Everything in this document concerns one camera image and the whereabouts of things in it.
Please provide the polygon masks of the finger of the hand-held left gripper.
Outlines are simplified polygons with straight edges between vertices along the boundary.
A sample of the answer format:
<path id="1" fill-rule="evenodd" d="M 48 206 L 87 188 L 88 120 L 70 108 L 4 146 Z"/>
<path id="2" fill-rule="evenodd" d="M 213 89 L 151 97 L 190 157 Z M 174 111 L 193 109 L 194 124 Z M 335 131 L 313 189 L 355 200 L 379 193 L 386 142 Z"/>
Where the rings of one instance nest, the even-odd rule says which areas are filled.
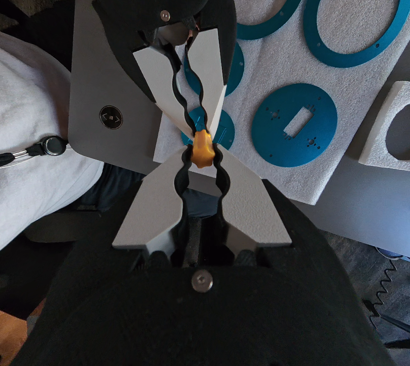
<path id="1" fill-rule="evenodd" d="M 150 46 L 133 53 L 157 107 L 190 139 L 196 126 L 177 79 L 182 62 L 174 46 Z"/>
<path id="2" fill-rule="evenodd" d="M 195 31 L 187 41 L 187 60 L 201 84 L 200 103 L 205 127 L 215 136 L 227 85 L 223 80 L 218 29 Z"/>

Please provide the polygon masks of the large blue disc rectangular cutout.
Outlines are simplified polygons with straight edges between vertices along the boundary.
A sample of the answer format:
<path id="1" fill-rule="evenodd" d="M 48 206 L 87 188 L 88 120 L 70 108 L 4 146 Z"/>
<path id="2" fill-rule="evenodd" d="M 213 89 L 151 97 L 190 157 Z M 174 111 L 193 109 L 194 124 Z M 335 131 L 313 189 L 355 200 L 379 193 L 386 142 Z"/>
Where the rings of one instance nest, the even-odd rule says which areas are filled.
<path id="1" fill-rule="evenodd" d="M 292 168 L 324 153 L 336 128 L 337 110 L 328 93 L 315 85 L 297 83 L 265 98 L 255 113 L 251 136 L 265 161 Z"/>

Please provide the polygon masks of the white foam block round hole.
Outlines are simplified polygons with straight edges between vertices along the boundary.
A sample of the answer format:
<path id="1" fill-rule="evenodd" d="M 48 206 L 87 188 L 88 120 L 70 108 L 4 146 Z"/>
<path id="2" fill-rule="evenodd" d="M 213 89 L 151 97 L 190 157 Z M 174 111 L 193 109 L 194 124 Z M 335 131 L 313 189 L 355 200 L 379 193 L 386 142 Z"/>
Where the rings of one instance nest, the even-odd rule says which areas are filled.
<path id="1" fill-rule="evenodd" d="M 368 135 L 359 163 L 372 167 L 409 171 L 409 160 L 398 160 L 387 150 L 386 137 L 395 116 L 410 104 L 410 82 L 393 84 Z"/>

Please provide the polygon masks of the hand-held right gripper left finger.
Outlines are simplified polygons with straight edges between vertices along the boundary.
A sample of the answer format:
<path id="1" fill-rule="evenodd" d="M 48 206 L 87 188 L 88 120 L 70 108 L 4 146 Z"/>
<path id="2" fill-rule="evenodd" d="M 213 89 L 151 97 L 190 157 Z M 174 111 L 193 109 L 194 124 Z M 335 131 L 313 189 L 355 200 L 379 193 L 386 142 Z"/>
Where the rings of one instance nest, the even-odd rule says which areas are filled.
<path id="1" fill-rule="evenodd" d="M 183 146 L 144 177 L 112 246 L 118 250 L 172 255 L 187 240 L 187 204 L 192 145 Z"/>

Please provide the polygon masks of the white foam sheet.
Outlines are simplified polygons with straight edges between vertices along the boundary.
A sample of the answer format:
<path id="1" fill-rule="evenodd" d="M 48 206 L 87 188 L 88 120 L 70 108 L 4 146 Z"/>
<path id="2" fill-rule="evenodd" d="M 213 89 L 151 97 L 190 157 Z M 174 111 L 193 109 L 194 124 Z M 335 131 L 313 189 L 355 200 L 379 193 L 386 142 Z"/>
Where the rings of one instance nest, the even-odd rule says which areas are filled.
<path id="1" fill-rule="evenodd" d="M 223 110 L 229 151 L 286 197 L 315 205 L 409 41 L 409 0 L 234 0 L 244 73 Z M 275 166 L 256 151 L 252 122 L 275 90 L 297 83 L 334 101 L 337 128 L 313 161 Z"/>

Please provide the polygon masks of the small blue round disc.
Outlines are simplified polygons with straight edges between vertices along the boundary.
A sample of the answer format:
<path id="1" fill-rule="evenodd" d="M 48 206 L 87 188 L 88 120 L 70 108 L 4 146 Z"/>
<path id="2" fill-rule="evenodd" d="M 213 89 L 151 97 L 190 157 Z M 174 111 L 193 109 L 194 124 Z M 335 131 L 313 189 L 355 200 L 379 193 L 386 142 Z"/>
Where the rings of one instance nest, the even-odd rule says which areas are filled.
<path id="1" fill-rule="evenodd" d="M 188 82 L 188 85 L 197 95 L 199 95 L 200 93 L 199 81 L 195 77 L 195 75 L 192 73 L 192 71 L 190 70 L 186 57 L 184 57 L 183 66 L 184 66 L 184 74 Z M 240 84 L 242 77 L 243 77 L 244 68 L 245 68 L 245 63 L 244 63 L 243 52 L 238 42 L 236 42 L 235 49 L 234 49 L 233 62 L 232 62 L 230 76 L 229 76 L 229 80 L 228 80 L 228 84 L 227 84 L 227 88 L 225 92 L 225 97 L 233 93 L 238 87 L 238 85 Z"/>

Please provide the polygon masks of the grey desk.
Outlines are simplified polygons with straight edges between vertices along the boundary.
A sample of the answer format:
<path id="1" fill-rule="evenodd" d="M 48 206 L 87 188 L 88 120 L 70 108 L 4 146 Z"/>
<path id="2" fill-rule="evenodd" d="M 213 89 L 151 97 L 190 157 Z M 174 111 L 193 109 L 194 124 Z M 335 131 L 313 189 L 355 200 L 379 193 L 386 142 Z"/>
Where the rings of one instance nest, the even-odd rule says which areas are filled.
<path id="1" fill-rule="evenodd" d="M 149 174 L 161 111 L 114 58 L 92 0 L 75 0 L 69 138 L 78 153 Z M 117 107 L 123 123 L 106 128 L 99 113 Z M 365 166 L 343 156 L 315 205 L 291 200 L 320 229 L 409 256 L 409 172 Z"/>

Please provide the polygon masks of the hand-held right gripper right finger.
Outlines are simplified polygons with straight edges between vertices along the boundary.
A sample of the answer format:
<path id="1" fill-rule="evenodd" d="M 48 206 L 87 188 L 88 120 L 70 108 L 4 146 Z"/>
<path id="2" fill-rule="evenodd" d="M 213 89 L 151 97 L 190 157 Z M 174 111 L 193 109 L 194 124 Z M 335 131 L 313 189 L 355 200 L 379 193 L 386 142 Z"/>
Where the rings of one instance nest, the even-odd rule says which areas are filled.
<path id="1" fill-rule="evenodd" d="M 229 249 L 290 246 L 291 238 L 262 179 L 223 146 L 214 145 L 214 150 L 222 243 Z"/>

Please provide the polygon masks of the blue round plate with bracket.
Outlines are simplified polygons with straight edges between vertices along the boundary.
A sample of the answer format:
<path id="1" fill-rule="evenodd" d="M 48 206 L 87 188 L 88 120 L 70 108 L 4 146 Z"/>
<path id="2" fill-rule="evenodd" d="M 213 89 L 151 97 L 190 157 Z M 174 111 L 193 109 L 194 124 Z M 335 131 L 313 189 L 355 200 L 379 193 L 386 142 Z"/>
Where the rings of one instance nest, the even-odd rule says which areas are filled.
<path id="1" fill-rule="evenodd" d="M 201 107 L 197 107 L 190 111 L 189 116 L 194 121 L 195 127 L 198 131 L 205 129 L 204 111 Z M 222 110 L 213 143 L 220 144 L 225 149 L 229 150 L 233 144 L 234 137 L 234 123 L 228 113 Z"/>

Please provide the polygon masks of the black round desk control button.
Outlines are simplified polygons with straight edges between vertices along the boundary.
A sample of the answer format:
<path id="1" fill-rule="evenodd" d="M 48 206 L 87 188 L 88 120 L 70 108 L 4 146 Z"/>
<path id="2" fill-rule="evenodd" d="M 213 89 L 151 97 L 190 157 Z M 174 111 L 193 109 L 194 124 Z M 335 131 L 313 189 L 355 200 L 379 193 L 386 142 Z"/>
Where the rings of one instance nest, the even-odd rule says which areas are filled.
<path id="1" fill-rule="evenodd" d="M 108 129 L 115 130 L 122 126 L 123 116 L 115 106 L 104 106 L 99 113 L 101 123 Z"/>

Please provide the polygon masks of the orange-handled screwdriver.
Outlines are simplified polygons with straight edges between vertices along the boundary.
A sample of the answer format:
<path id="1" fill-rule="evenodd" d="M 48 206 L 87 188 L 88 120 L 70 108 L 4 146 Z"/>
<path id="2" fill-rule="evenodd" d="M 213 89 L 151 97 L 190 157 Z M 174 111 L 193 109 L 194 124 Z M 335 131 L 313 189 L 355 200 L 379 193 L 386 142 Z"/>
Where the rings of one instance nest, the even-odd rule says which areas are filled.
<path id="1" fill-rule="evenodd" d="M 197 168 L 202 169 L 212 166 L 214 157 L 215 150 L 211 135 L 206 129 L 197 131 L 192 145 L 191 162 L 195 164 Z"/>

